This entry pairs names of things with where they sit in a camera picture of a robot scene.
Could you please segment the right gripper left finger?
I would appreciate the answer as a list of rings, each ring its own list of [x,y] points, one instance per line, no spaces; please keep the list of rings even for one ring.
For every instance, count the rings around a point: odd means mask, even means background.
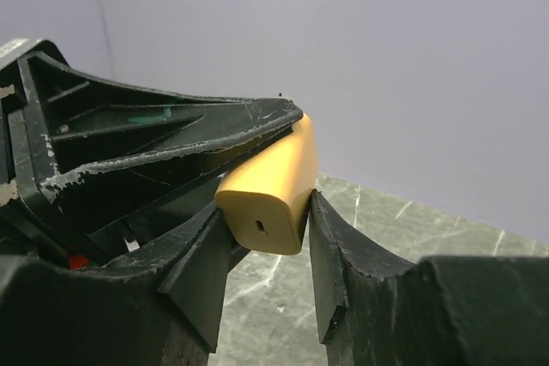
[[[3,256],[2,364],[206,364],[217,346],[231,242],[209,204],[103,267]]]

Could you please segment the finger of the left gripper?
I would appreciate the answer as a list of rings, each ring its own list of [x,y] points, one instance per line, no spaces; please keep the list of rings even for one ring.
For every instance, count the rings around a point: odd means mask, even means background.
[[[1,251],[68,267],[124,254],[157,207],[288,135],[283,98],[202,97],[71,67],[47,39],[1,48]]]

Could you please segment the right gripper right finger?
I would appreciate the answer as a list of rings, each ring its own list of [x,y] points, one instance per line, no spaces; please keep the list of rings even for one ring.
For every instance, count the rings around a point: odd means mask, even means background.
[[[545,365],[548,260],[401,258],[319,192],[309,208],[317,333],[331,365]]]

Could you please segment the orange plug adapter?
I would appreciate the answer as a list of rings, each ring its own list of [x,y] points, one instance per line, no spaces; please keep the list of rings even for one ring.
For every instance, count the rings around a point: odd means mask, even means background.
[[[289,135],[226,174],[214,200],[238,244],[274,255],[299,254],[317,171],[315,130],[304,114]]]

